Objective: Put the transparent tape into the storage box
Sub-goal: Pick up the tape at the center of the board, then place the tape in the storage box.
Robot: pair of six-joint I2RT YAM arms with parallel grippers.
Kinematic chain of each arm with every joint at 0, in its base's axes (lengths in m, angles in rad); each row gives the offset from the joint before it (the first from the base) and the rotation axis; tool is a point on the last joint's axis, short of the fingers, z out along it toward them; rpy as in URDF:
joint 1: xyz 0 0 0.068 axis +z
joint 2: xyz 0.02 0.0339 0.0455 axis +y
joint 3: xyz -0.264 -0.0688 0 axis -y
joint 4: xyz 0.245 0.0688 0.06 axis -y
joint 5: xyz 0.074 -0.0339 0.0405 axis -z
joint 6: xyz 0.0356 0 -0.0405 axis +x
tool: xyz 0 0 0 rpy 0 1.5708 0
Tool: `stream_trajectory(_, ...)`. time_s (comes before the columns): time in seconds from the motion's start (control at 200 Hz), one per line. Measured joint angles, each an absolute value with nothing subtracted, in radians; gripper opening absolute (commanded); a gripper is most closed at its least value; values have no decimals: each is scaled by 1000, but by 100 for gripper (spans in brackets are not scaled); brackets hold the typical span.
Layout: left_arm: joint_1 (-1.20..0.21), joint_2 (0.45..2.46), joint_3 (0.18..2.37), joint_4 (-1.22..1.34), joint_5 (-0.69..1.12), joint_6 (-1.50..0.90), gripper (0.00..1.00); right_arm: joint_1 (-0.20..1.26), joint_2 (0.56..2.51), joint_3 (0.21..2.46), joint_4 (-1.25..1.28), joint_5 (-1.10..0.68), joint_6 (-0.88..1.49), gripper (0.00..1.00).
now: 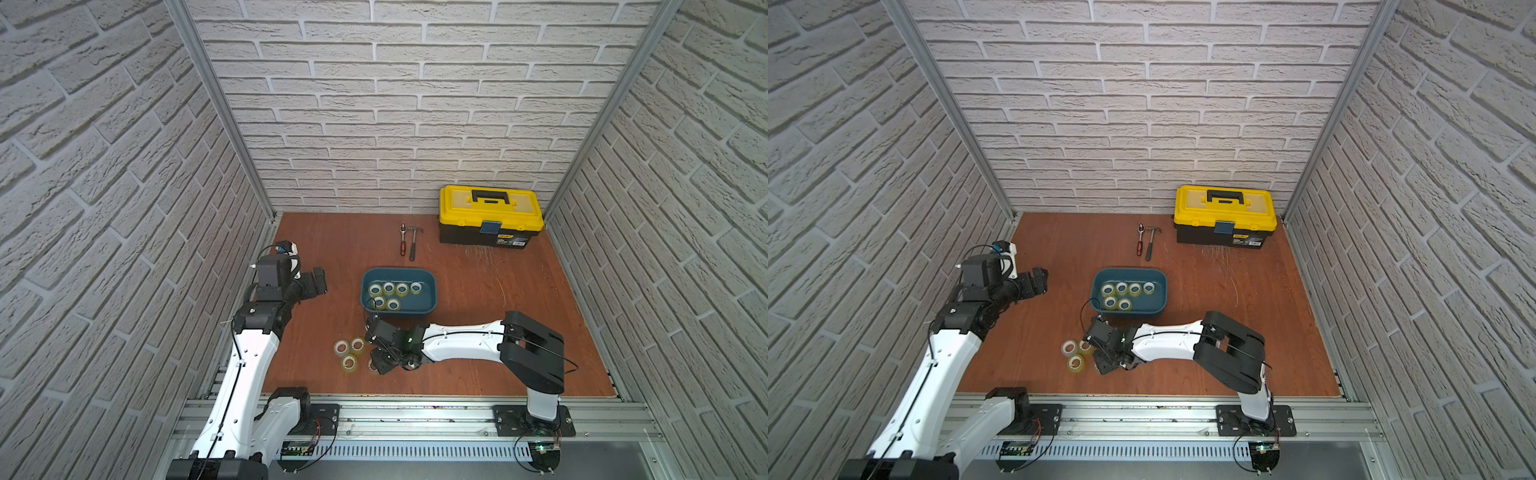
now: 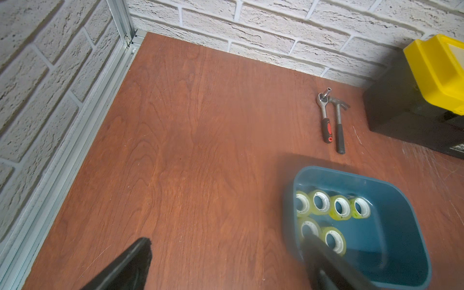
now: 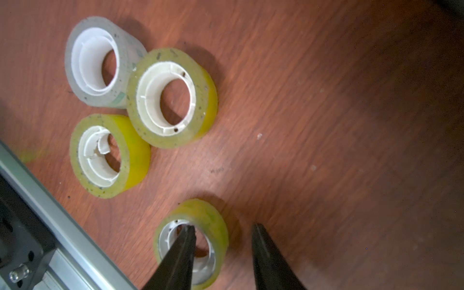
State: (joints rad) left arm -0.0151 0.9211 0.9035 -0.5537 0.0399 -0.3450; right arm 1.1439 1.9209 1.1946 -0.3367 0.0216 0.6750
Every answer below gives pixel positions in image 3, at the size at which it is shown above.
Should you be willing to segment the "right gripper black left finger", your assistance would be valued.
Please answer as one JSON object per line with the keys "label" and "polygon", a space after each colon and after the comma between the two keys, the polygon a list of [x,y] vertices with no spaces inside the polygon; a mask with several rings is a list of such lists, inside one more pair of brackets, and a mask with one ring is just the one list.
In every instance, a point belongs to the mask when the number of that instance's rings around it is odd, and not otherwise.
{"label": "right gripper black left finger", "polygon": [[191,290],[195,248],[195,228],[187,225],[143,290]]}

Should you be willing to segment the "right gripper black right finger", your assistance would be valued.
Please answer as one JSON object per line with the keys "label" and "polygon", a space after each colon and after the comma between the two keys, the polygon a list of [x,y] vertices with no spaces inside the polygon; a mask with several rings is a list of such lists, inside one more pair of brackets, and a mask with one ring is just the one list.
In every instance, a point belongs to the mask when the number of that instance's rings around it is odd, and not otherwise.
{"label": "right gripper black right finger", "polygon": [[253,225],[251,246],[257,290],[306,290],[262,224]]}

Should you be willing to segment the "yellow tape roll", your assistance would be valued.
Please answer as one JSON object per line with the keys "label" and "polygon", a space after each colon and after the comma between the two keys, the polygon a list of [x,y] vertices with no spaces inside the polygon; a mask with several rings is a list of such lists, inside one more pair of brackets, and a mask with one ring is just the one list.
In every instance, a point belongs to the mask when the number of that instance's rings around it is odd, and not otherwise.
{"label": "yellow tape roll", "polygon": [[229,246],[227,225],[220,212],[210,203],[188,199],[162,220],[153,237],[153,249],[158,263],[166,257],[180,232],[181,226],[192,225],[205,237],[209,253],[193,261],[192,289],[205,290],[221,272]]}
{"label": "yellow tape roll", "polygon": [[[175,80],[187,87],[189,103],[186,116],[170,124],[161,110],[161,95]],[[139,136],[154,147],[171,149],[201,139],[210,130],[218,111],[218,94],[209,73],[188,54],[159,48],[133,69],[126,104]]]}
{"label": "yellow tape roll", "polygon": [[[110,135],[120,152],[119,171],[105,158],[111,152]],[[110,199],[138,185],[148,173],[150,160],[150,145],[137,134],[127,116],[90,115],[77,124],[71,135],[73,172],[82,187],[98,198]]]}

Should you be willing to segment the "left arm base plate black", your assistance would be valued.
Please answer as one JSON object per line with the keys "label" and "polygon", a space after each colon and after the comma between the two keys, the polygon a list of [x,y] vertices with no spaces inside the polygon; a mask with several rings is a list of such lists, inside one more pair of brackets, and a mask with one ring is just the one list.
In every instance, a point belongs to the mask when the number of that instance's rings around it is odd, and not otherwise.
{"label": "left arm base plate black", "polygon": [[1,278],[11,290],[32,290],[56,251],[48,227],[1,178]]}

